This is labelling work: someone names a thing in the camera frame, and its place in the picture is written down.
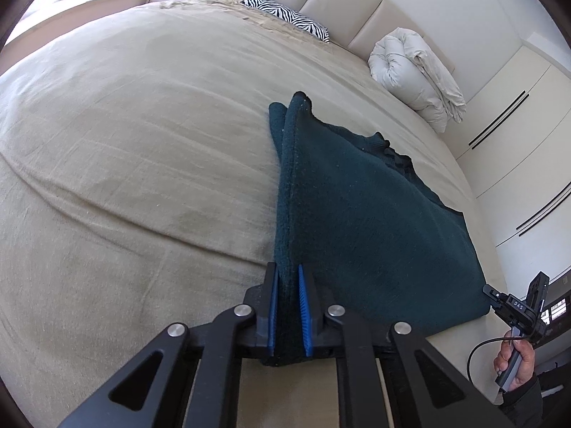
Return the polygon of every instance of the person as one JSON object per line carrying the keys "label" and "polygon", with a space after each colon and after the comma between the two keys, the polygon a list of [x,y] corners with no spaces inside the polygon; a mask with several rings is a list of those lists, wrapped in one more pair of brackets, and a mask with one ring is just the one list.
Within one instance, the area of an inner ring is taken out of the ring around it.
{"label": "person", "polygon": [[[512,332],[508,331],[504,338],[511,335]],[[502,341],[500,352],[494,359],[494,368],[497,372],[506,370],[513,348],[521,354],[521,365],[499,408],[517,428],[537,428],[541,424],[543,400],[539,380],[533,373],[535,351],[531,343],[526,340]]]}

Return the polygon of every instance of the hand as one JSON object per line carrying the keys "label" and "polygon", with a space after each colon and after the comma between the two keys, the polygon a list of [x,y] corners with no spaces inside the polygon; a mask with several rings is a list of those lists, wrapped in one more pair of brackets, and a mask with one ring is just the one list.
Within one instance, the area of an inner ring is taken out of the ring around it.
{"label": "hand", "polygon": [[[504,338],[509,338],[511,336],[512,331],[509,330],[504,335]],[[494,368],[496,369],[496,372],[504,371],[507,369],[507,361],[509,361],[509,358],[512,357],[512,347],[510,346],[510,343],[512,343],[513,347],[515,347],[516,350],[521,354],[521,365],[517,371],[516,377],[512,381],[512,384],[509,385],[508,392],[513,391],[527,383],[532,378],[533,368],[535,368],[535,351],[529,341],[502,341],[498,357],[494,359]]]}

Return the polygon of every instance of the zebra stripe pattern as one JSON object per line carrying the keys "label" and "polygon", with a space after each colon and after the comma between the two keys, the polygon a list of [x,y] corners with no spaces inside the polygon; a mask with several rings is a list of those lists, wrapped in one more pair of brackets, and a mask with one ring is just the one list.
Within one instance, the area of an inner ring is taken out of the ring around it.
{"label": "zebra stripe pattern", "polygon": [[299,14],[297,11],[288,8],[273,0],[243,0],[242,4],[250,8],[260,9],[273,16],[295,25],[295,27],[309,32],[314,37],[325,43],[329,43],[329,31],[318,22],[309,17]]}

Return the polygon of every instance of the headboard panel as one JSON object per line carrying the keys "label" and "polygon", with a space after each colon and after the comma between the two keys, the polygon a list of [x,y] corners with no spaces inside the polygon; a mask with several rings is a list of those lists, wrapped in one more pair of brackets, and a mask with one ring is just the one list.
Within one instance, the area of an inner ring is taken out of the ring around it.
{"label": "headboard panel", "polygon": [[454,64],[424,31],[390,0],[275,0],[325,25],[331,39],[367,61],[375,43],[397,27],[421,34],[446,68]]}

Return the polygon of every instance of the sweater sleeve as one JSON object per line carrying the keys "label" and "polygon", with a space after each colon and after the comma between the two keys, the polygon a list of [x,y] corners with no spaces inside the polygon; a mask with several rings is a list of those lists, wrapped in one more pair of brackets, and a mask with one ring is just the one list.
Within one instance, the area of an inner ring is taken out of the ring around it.
{"label": "sweater sleeve", "polygon": [[526,384],[504,394],[499,409],[516,428],[537,428],[541,423],[543,400],[539,380],[534,375]]}

